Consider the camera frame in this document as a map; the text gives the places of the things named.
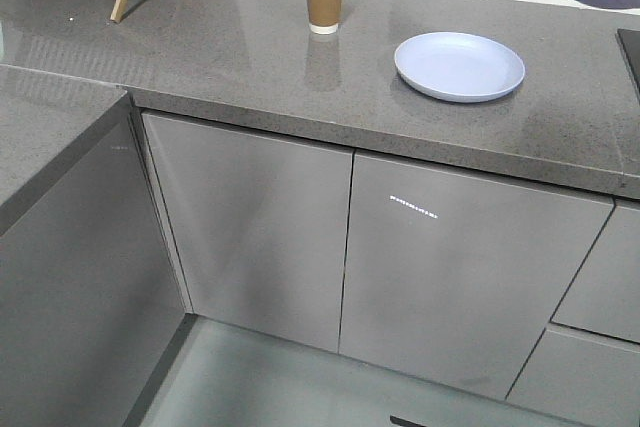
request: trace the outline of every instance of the lower cabinet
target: lower cabinet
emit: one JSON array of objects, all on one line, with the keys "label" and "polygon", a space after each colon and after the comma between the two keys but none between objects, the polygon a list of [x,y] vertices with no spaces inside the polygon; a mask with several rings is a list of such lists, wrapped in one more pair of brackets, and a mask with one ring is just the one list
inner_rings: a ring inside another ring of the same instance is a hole
[{"label": "lower cabinet", "polygon": [[531,185],[357,154],[340,353],[504,399],[612,209]]},{"label": "lower cabinet", "polygon": [[195,313],[335,352],[352,151],[143,117]]},{"label": "lower cabinet", "polygon": [[123,425],[184,316],[125,122],[0,241],[0,425]]},{"label": "lower cabinet", "polygon": [[598,427],[640,425],[640,346],[549,327],[509,402]]}]

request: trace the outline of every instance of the floor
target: floor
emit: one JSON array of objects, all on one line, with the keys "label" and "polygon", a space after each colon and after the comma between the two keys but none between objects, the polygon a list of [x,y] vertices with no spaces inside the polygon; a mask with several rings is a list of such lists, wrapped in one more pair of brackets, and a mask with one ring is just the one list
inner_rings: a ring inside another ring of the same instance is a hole
[{"label": "floor", "polygon": [[199,318],[143,427],[575,425]]}]

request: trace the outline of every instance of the stone countertop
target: stone countertop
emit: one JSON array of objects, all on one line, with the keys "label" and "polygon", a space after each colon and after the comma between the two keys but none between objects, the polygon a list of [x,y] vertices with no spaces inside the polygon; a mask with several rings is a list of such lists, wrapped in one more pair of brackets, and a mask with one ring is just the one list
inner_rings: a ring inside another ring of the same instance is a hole
[{"label": "stone countertop", "polygon": [[0,236],[130,111],[114,86],[0,66]]},{"label": "stone countertop", "polygon": [[[0,0],[2,63],[126,86],[139,107],[640,199],[640,107],[616,39],[640,17],[503,0],[344,0],[333,38],[305,0]],[[486,36],[523,85],[476,105],[431,99],[395,48]]]}]

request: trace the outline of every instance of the gray countertop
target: gray countertop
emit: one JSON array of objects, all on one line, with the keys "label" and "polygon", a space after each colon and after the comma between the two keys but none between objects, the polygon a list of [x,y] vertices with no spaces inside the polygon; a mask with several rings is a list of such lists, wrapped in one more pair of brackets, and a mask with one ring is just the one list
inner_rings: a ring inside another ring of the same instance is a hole
[{"label": "gray countertop", "polygon": [[[136,104],[640,199],[640,106],[615,32],[640,17],[503,0],[344,0],[339,35],[305,0],[0,0],[2,63],[126,86]],[[486,104],[423,96],[395,48],[432,31],[497,40],[527,66]]]},{"label": "gray countertop", "polygon": [[0,66],[0,235],[130,111],[113,86]]}]

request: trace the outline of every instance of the plate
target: plate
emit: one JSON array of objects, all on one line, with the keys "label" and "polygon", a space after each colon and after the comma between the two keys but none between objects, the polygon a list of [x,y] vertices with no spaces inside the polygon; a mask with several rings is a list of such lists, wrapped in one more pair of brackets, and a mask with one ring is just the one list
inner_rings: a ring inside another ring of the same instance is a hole
[{"label": "plate", "polygon": [[486,37],[433,32],[405,40],[395,52],[400,76],[414,89],[451,102],[486,102],[524,79],[522,59]]}]

